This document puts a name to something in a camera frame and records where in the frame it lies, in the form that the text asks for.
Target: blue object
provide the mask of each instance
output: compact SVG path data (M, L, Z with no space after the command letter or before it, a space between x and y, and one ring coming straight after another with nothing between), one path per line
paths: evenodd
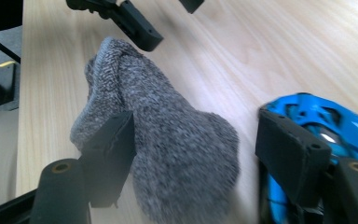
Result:
M308 93L283 96L268 103L266 109L286 116L307 129L332 148L331 161L337 157L358 160L358 115L335 102ZM289 204L279 184L268 175L268 200L271 219L287 223Z

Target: wood grain surface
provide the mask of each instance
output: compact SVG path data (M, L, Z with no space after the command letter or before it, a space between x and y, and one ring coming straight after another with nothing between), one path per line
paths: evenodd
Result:
M358 1L205 0L193 15L177 0L132 2L165 38L144 54L193 106L238 131L241 177L227 223L256 223L257 108L307 91L358 113ZM24 0L18 195L49 163L78 158L69 132L87 102L84 66L109 35L130 41L64 0ZM118 206L93 209L93 223L149 223L131 176Z

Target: floor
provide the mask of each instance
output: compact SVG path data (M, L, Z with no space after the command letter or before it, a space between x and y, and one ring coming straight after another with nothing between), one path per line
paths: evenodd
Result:
M8 49L12 50L17 55L21 56L21 42L22 42L22 26L16 27L13 29L8 29L0 32L0 43L6 46ZM0 64L13 61L5 53L0 51ZM0 106L0 111L2 110L12 110L19 107L19 92L20 92L20 69L17 70L14 83L14 100L7 104Z

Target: gray knit sock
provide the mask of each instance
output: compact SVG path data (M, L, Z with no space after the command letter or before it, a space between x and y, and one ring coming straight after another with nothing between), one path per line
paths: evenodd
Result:
M106 38L86 66L89 100L71 131L82 150L115 113L133 111L138 204L160 224L221 223L238 174L238 136L220 116L194 109L130 44Z

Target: sock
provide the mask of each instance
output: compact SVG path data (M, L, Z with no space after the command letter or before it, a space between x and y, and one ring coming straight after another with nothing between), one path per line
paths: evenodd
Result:
M89 99L71 130L77 148L113 114L133 111L131 172L142 210L159 224L222 223L240 171L234 128L196 110L125 41L106 38L85 73Z

